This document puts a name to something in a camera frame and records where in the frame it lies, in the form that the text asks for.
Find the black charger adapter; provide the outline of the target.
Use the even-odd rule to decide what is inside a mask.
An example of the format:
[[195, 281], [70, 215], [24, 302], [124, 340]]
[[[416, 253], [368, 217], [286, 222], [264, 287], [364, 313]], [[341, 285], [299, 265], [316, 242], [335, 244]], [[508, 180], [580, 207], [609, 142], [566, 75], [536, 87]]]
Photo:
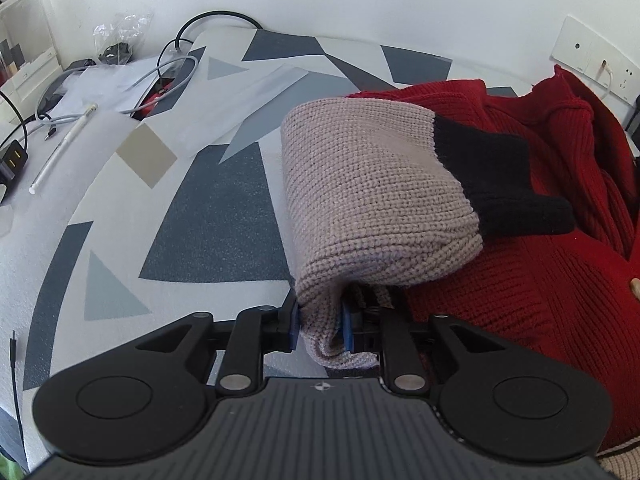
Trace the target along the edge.
[[1, 150], [0, 183], [12, 188], [24, 170], [28, 154], [17, 140]]

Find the clear plastic bag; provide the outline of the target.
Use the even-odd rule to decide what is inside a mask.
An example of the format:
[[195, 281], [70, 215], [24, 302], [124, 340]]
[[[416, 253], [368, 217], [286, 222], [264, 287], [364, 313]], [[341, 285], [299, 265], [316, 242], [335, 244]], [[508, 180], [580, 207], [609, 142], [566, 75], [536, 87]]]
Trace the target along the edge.
[[96, 60], [105, 65], [128, 64], [143, 44], [153, 19], [152, 13], [116, 14], [109, 23], [93, 29]]

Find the geometric pattern desk mat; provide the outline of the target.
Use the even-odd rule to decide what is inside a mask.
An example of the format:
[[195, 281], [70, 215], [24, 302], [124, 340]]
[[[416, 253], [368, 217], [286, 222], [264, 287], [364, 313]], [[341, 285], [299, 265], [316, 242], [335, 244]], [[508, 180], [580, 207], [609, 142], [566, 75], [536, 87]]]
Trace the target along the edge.
[[181, 88], [142, 122], [101, 108], [36, 192], [56, 147], [36, 132], [1, 209], [1, 444], [47, 455], [32, 400], [52, 374], [204, 310], [282, 304], [293, 266], [280, 123], [303, 102], [480, 79], [530, 83], [405, 48], [215, 26], [190, 44]]

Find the red beige knit cardigan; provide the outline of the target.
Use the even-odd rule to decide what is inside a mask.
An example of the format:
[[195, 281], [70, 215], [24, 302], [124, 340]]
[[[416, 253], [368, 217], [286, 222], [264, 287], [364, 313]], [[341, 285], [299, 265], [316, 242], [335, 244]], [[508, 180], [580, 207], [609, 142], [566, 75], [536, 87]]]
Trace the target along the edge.
[[369, 368], [338, 339], [350, 282], [587, 373], [613, 422], [601, 463], [639, 474], [639, 166], [623, 128], [557, 68], [517, 98], [478, 80], [311, 101], [281, 128], [308, 353]]

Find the white wall socket panel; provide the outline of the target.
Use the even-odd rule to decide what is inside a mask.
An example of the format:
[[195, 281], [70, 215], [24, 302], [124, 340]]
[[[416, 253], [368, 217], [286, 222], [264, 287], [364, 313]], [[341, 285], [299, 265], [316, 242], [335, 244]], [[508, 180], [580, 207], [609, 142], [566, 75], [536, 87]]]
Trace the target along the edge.
[[634, 105], [638, 98], [639, 64], [570, 15], [563, 22], [551, 58], [628, 105]]

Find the white pen stick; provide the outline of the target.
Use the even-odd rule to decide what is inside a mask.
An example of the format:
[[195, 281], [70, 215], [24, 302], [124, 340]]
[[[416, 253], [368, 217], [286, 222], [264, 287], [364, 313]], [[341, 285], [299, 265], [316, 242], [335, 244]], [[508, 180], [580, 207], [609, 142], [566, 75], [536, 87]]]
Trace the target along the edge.
[[35, 195], [38, 192], [38, 188], [43, 185], [44, 180], [47, 179], [47, 176], [51, 173], [53, 167], [56, 165], [58, 160], [63, 156], [65, 151], [70, 147], [73, 140], [75, 140], [81, 130], [85, 128], [85, 125], [88, 124], [89, 120], [92, 118], [94, 113], [98, 110], [98, 104], [91, 103], [85, 113], [82, 114], [74, 123], [73, 127], [70, 128], [66, 132], [64, 138], [60, 141], [58, 146], [52, 151], [46, 162], [43, 164], [42, 168], [35, 176], [35, 179], [32, 181], [32, 184], [29, 185], [29, 193]]

